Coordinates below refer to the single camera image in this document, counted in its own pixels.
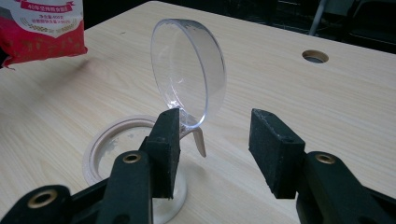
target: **red plastic bag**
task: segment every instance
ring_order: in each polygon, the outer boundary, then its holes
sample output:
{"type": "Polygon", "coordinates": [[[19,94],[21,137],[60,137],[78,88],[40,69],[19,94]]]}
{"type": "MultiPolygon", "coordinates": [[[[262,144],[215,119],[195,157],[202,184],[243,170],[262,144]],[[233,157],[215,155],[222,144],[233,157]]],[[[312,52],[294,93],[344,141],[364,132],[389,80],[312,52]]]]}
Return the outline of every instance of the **red plastic bag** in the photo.
{"type": "Polygon", "coordinates": [[[0,0],[2,66],[86,53],[82,13],[82,0],[0,0]]]}

